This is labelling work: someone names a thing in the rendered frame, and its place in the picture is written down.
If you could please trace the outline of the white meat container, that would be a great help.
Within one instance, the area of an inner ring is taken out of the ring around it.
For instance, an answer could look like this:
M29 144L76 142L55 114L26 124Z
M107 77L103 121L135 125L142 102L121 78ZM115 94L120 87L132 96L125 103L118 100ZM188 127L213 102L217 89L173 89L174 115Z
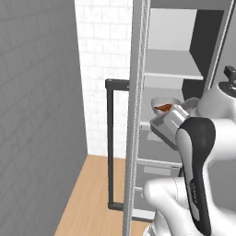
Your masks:
M180 104L181 102L178 99L175 99L175 98L167 98L167 97L154 98L154 99L151 100L151 108L152 108L153 112L156 115L161 115L164 112L156 111L154 109L154 107L155 106L160 106L160 105L166 104L166 103L170 103L173 106L174 104Z

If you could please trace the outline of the grey freezer drawer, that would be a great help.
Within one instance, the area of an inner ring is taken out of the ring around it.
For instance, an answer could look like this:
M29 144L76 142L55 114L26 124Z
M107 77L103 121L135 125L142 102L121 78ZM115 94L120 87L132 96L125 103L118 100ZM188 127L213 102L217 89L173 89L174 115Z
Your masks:
M147 183L159 182L164 179L172 179L178 177L180 173L180 167L170 166L168 168L137 165L136 170L136 186L135 186L135 200L134 209L155 211L155 208L151 206L143 194L143 188Z

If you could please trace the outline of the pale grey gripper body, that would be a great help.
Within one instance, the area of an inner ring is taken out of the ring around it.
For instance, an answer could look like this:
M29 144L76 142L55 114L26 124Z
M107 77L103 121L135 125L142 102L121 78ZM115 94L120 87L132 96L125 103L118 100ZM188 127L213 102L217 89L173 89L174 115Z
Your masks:
M173 105L165 114L163 122L175 134L180 125L190 117L190 114L181 105Z

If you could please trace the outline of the black door frame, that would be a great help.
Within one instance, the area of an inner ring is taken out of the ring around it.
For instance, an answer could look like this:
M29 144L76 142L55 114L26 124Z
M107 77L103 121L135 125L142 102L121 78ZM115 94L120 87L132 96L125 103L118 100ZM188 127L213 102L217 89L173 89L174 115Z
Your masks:
M105 80L105 88L107 90L108 208L123 211L124 204L113 201L113 92L128 91L129 81L108 78Z

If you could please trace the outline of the grey tray container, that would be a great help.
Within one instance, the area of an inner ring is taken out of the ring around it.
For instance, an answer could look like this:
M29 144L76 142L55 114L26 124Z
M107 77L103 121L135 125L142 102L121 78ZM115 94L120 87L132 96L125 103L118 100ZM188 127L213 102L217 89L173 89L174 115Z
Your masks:
M191 98L186 100L184 103L174 104L174 105L181 105L184 110L186 110L190 116L191 112L196 107L197 103L199 102L198 98ZM177 144L175 141L176 133L174 134L168 126L163 122L163 118L167 112L157 115L155 118L150 120L150 129L151 131L161 138L167 145L169 145L173 150L177 150Z

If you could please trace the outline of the grey open freezer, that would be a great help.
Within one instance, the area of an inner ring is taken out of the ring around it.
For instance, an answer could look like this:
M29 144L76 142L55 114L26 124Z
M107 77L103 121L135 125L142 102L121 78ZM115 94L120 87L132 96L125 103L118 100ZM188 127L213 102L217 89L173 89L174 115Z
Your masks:
M236 0L151 0L147 50L188 51L202 80L153 77L144 72L144 88L180 89L183 101L201 98L222 79L223 67L236 66ZM139 134L148 123L139 122ZM155 211L133 208L135 218L154 218Z

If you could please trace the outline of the grey freezer door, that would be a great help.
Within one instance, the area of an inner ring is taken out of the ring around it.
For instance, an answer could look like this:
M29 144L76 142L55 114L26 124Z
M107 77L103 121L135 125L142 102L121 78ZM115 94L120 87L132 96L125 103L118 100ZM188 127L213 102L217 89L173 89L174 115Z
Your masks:
M144 87L146 51L148 46L150 3L151 0L133 1L124 181L123 236L130 236L134 207L136 160L139 144L139 122L141 116L142 91Z

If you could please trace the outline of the brown chicken drumstick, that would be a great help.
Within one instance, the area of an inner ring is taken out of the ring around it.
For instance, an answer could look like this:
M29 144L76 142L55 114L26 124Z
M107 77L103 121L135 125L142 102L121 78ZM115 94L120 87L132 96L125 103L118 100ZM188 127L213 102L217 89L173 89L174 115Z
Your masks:
M162 104L160 106L155 106L156 111L168 112L171 109L172 105L170 103Z

